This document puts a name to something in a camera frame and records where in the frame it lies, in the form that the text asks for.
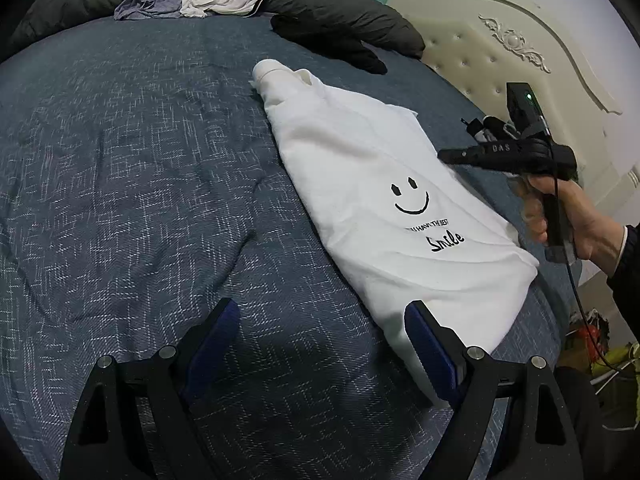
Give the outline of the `dark sleeve right forearm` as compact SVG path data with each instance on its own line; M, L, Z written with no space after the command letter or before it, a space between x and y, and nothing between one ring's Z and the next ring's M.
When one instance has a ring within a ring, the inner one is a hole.
M626 242L608 287L620 315L636 339L640 336L640 248L639 227L626 226Z

